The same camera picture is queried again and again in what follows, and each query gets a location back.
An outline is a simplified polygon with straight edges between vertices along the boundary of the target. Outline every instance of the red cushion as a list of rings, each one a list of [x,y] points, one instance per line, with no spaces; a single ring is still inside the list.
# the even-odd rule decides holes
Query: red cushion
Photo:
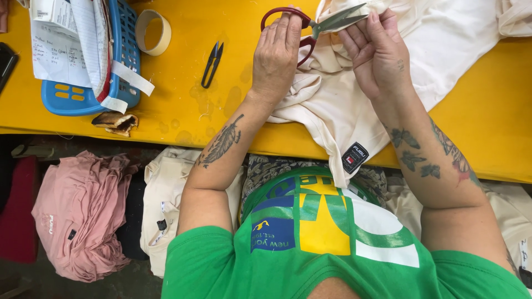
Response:
[[[9,199],[0,214],[1,259],[20,263],[37,259],[37,231],[31,210],[39,187],[37,157],[18,159]]]

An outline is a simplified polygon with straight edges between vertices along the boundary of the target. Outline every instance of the woman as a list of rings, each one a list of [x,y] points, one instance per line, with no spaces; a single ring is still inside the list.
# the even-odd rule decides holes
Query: woman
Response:
[[[475,173],[413,88],[390,10],[339,35],[423,204],[421,242],[364,187],[334,187],[324,167],[257,188],[233,235],[225,189],[290,88],[300,35],[301,19],[288,13],[262,32],[251,89],[188,177],[162,297],[529,298]]]

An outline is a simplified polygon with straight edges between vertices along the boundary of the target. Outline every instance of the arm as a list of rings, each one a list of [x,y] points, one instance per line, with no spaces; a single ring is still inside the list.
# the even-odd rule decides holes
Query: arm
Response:
[[[415,93],[395,14],[371,14],[339,35],[362,91],[390,136],[403,175],[423,205],[422,243],[430,251],[468,252],[516,272],[475,173]]]
[[[262,31],[253,57],[252,87],[191,169],[181,197],[177,234],[201,226],[219,226],[232,232],[226,189],[255,134],[290,89],[301,22],[299,16],[283,13]]]

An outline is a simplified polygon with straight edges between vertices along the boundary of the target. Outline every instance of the black label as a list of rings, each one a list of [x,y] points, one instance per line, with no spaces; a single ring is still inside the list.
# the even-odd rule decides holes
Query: black label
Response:
[[[342,156],[342,164],[347,173],[352,174],[368,158],[368,151],[355,142]]]
[[[68,240],[72,240],[72,239],[74,239],[74,236],[76,235],[76,233],[77,233],[77,231],[75,231],[75,230],[72,229],[72,230],[70,231],[70,234],[68,235]]]
[[[532,273],[523,269],[523,267],[519,267],[519,276],[521,276],[523,284],[527,288],[532,289]]]
[[[157,221],[157,227],[159,227],[159,230],[165,230],[166,229],[166,219]]]

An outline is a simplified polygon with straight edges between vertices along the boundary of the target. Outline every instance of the red-handled scissors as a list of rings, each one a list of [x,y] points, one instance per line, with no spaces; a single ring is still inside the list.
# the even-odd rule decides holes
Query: red-handled scissors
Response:
[[[309,59],[310,54],[312,54],[312,51],[314,51],[316,40],[318,39],[318,36],[320,35],[321,32],[326,31],[326,30],[333,30],[333,29],[337,29],[337,28],[340,28],[340,27],[343,27],[349,24],[353,24],[367,17],[368,15],[365,14],[365,15],[352,16],[348,18],[349,15],[359,10],[364,5],[365,3],[362,3],[350,9],[341,11],[320,23],[316,23],[315,21],[311,20],[308,15],[292,7],[278,7],[276,9],[272,9],[271,11],[267,12],[266,15],[264,15],[264,17],[262,18],[262,22],[261,22],[261,31],[264,30],[266,19],[273,13],[291,12],[291,13],[295,13],[299,15],[301,19],[303,20],[302,29],[305,29],[308,26],[312,27],[312,35],[304,38],[300,42],[300,48],[303,46],[310,45],[309,53],[306,55],[305,58],[303,58],[302,61],[299,61],[299,63],[297,64],[297,66],[300,66],[301,64],[303,64],[303,62]]]

